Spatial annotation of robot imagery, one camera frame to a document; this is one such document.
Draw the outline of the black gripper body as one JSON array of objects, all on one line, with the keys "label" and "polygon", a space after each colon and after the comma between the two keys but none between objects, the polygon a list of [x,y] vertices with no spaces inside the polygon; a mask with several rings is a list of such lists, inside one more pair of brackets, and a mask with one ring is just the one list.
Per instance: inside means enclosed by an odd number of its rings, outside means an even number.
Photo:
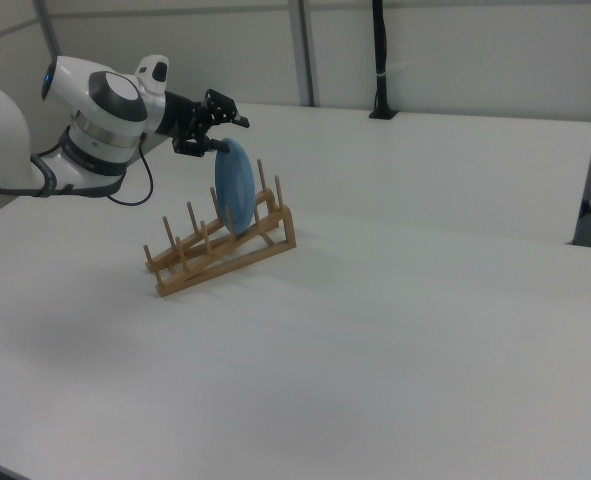
[{"label": "black gripper body", "polygon": [[201,144],[209,128],[207,108],[199,102],[165,92],[165,108],[156,134],[182,141],[194,140]]}]

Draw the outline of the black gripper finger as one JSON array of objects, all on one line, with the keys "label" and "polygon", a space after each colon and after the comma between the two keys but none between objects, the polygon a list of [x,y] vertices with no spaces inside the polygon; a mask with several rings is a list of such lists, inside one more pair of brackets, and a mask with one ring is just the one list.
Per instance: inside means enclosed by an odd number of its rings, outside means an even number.
[{"label": "black gripper finger", "polygon": [[221,124],[233,124],[249,128],[249,120],[239,113],[235,101],[213,89],[206,91],[199,105],[199,128],[208,130]]},{"label": "black gripper finger", "polygon": [[226,142],[208,137],[203,137],[196,141],[173,138],[172,147],[175,153],[192,157],[203,157],[207,152],[213,151],[230,152],[230,147]]}]

